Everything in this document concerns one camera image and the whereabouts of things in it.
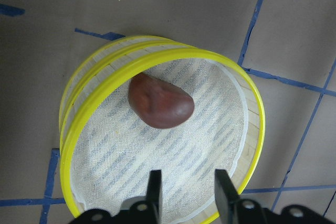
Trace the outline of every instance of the round sieve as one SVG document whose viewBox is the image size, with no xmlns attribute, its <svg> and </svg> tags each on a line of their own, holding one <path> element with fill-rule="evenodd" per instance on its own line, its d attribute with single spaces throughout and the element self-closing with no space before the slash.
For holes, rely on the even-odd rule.
<svg viewBox="0 0 336 224">
<path fill-rule="evenodd" d="M 193 115 L 171 129 L 145 124 L 128 104 L 139 72 L 182 88 Z M 61 184 L 77 216 L 91 208 L 116 215 L 145 194 L 149 171 L 163 176 L 162 223 L 216 216 L 214 170 L 241 192 L 264 137 L 260 95 L 245 72 L 213 52 L 154 36 L 126 37 L 99 49 L 70 79 L 60 108 Z"/>
</svg>

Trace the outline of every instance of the floor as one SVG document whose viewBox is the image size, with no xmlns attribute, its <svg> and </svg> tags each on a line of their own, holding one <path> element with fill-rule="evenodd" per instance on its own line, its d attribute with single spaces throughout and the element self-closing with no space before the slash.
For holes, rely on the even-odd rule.
<svg viewBox="0 0 336 224">
<path fill-rule="evenodd" d="M 52 150 L 60 99 L 115 33 L 172 38 L 244 67 L 267 123 L 244 196 L 336 221 L 336 0 L 0 0 L 0 27 L 3 224 L 72 219 Z"/>
</svg>

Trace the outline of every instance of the reddish-brown object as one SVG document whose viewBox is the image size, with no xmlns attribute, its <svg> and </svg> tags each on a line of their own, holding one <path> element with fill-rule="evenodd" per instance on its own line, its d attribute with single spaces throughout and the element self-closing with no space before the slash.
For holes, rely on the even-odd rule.
<svg viewBox="0 0 336 224">
<path fill-rule="evenodd" d="M 146 124 L 158 129 L 185 122 L 195 107 L 193 98 L 181 88 L 145 73 L 132 78 L 128 101 Z"/>
</svg>

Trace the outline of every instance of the blue tape line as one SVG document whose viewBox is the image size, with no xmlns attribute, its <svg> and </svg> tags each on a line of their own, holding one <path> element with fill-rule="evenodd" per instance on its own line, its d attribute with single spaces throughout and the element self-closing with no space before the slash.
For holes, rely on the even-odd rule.
<svg viewBox="0 0 336 224">
<path fill-rule="evenodd" d="M 314 86 L 314 85 L 310 85 L 310 84 L 307 84 L 307 83 L 303 83 L 303 82 L 300 82 L 300 81 L 294 81 L 294 80 L 287 79 L 287 78 L 284 78 L 284 77 L 274 76 L 273 74 L 265 73 L 265 72 L 258 71 L 258 70 L 255 70 L 255 69 L 251 69 L 251 68 L 243 68 L 243 69 L 245 70 L 246 73 L 253 74 L 254 76 L 257 76 L 257 77 L 260 77 L 260 78 L 275 79 L 275 80 L 278 80 L 278 81 L 280 81 L 284 84 L 288 84 L 288 85 L 291 85 L 291 86 L 296 86 L 296 87 L 300 87 L 300 88 L 304 88 L 304 89 L 309 89 L 309 90 L 316 91 L 316 92 L 319 92 L 319 93 L 324 92 L 323 88 L 320 88 L 320 87 L 317 87 L 317 86 Z"/>
<path fill-rule="evenodd" d="M 326 214 L 327 214 L 327 212 L 328 212 L 328 210 L 329 210 L 329 207 L 330 207 L 332 201 L 333 201 L 334 198 L 335 198 L 335 195 L 336 195 L 336 191 L 335 191 L 334 194 L 332 195 L 332 197 L 331 197 L 331 199 L 330 199 L 330 201 L 329 201 L 329 204 L 327 205 L 327 208 L 326 208 L 326 210 L 324 211 L 324 213 L 323 213 L 323 215 L 322 215 L 323 217 L 326 216 Z"/>
<path fill-rule="evenodd" d="M 46 189 L 44 192 L 44 199 L 51 199 L 53 196 L 55 172 L 59 158 L 59 149 L 51 150 L 51 157 L 49 161 Z M 50 204 L 43 204 L 39 224 L 47 224 Z"/>
<path fill-rule="evenodd" d="M 321 186 L 293 186 L 284 187 L 282 191 L 303 191 L 303 190 L 322 190 L 322 189 L 334 189 L 336 185 L 321 185 Z M 256 194 L 256 193 L 273 193 L 279 191 L 280 187 L 275 188 L 256 188 L 245 189 L 242 194 Z"/>
<path fill-rule="evenodd" d="M 256 4 L 256 7 L 254 9 L 253 16 L 252 16 L 252 19 L 250 21 L 250 25 L 247 29 L 247 34 L 245 36 L 245 40 L 244 40 L 244 43 L 243 43 L 243 46 L 242 46 L 242 50 L 240 51 L 240 56 L 239 56 L 239 59 L 238 59 L 238 62 L 237 62 L 238 65 L 240 65 L 240 66 L 243 64 L 245 54 L 246 54 L 246 51 L 247 51 L 247 47 L 248 47 L 248 42 L 250 40 L 250 36 L 251 36 L 252 30 L 254 28 L 254 25 L 257 22 L 257 19 L 258 19 L 259 12 L 260 12 L 261 6 L 263 4 L 263 1 L 264 0 L 258 0 L 257 4 Z"/>
<path fill-rule="evenodd" d="M 125 35 L 116 34 L 116 33 L 113 33 L 113 32 L 109 32 L 109 33 L 106 33 L 106 34 L 97 34 L 97 33 L 92 33 L 90 31 L 84 31 L 84 30 L 81 30 L 81 29 L 78 29 L 78 28 L 75 28 L 75 32 L 90 35 L 90 36 L 94 36 L 94 37 L 98 37 L 98 38 L 102 38 L 102 39 L 107 39 L 107 40 L 116 40 L 116 39 L 120 39 L 120 38 L 125 37 Z"/>
<path fill-rule="evenodd" d="M 48 223 L 48 213 L 50 210 L 50 205 L 43 205 L 42 206 L 42 212 L 40 217 L 39 224 L 47 224 Z"/>
<path fill-rule="evenodd" d="M 273 193 L 278 190 L 279 188 L 245 189 L 242 194 Z"/>
<path fill-rule="evenodd" d="M 51 157 L 49 161 L 49 168 L 47 174 L 47 182 L 46 182 L 46 189 L 44 192 L 45 198 L 52 198 L 53 196 L 53 189 L 54 189 L 54 182 L 55 182 L 55 172 L 58 163 L 59 151 L 56 149 L 51 150 Z"/>
<path fill-rule="evenodd" d="M 55 204 L 65 204 L 65 200 L 63 198 L 57 198 L 57 199 L 2 199 L 2 200 L 0 200 L 0 207 L 55 205 Z"/>
<path fill-rule="evenodd" d="M 0 14 L 15 17 L 25 13 L 24 9 L 0 4 Z"/>
<path fill-rule="evenodd" d="M 302 145 L 303 145 L 303 143 L 304 143 L 304 140 L 306 139 L 306 135 L 307 135 L 307 133 L 308 133 L 308 131 L 309 131 L 310 125 L 311 125 L 311 123 L 312 123 L 312 121 L 313 121 L 313 119 L 314 119 L 314 117 L 315 117 L 315 115 L 316 115 L 317 109 L 318 109 L 319 106 L 320 106 L 320 103 L 321 103 L 321 100 L 322 100 L 322 98 L 323 98 L 324 92 L 325 92 L 325 90 L 326 90 L 326 88 L 327 88 L 327 86 L 328 86 L 328 84 L 329 84 L 329 81 L 330 81 L 330 79 L 331 79 L 331 76 L 332 76 L 332 74 L 333 74 L 333 72 L 334 72 L 334 70 L 335 70 L 335 66 L 336 66 L 336 58 L 335 58 L 335 60 L 334 60 L 334 62 L 333 62 L 333 64 L 332 64 L 332 66 L 331 66 L 331 69 L 330 69 L 330 72 L 329 72 L 329 74 L 328 74 L 328 77 L 327 77 L 327 79 L 326 79 L 326 81 L 325 81 L 325 83 L 324 83 L 323 90 L 322 90 L 322 92 L 321 92 L 321 94 L 320 94 L 320 96 L 319 96 L 319 98 L 318 98 L 318 100 L 317 100 L 317 102 L 316 102 L 316 105 L 315 105 L 314 110 L 313 110 L 313 112 L 312 112 L 312 114 L 311 114 L 311 117 L 310 117 L 310 119 L 309 119 L 309 121 L 308 121 L 308 124 L 307 124 L 307 126 L 306 126 L 306 128 L 305 128 L 305 130 L 304 130 L 304 133 L 303 133 L 302 138 L 301 138 L 301 140 L 300 140 L 300 142 L 299 142 L 299 145 L 298 145 L 298 147 L 297 147 L 297 149 L 296 149 L 296 151 L 295 151 L 295 153 L 294 153 L 294 157 L 293 157 L 292 161 L 290 162 L 290 165 L 289 165 L 288 170 L 287 170 L 287 172 L 286 172 L 286 174 L 285 174 L 284 180 L 282 181 L 281 186 L 280 186 L 280 189 L 279 189 L 279 191 L 278 191 L 278 194 L 277 194 L 277 196 L 276 196 L 276 198 L 275 198 L 275 200 L 274 200 L 274 202 L 273 202 L 273 205 L 272 205 L 272 208 L 271 208 L 272 211 L 274 211 L 275 206 L 277 205 L 277 203 L 278 203 L 278 201 L 279 201 L 280 195 L 281 195 L 282 191 L 284 190 L 283 188 L 284 188 L 285 183 L 286 183 L 286 181 L 287 181 L 287 179 L 288 179 L 288 174 L 289 174 L 290 171 L 292 170 L 293 165 L 294 165 L 294 163 L 295 163 L 295 161 L 296 161 L 296 158 L 297 158 L 297 156 L 298 156 L 298 154 L 299 154 L 299 152 L 300 152 L 300 150 L 301 150 L 301 147 L 302 147 Z"/>
<path fill-rule="evenodd" d="M 336 97 L 336 91 L 331 91 L 331 90 L 326 89 L 325 92 L 324 92 L 324 94 Z"/>
</svg>

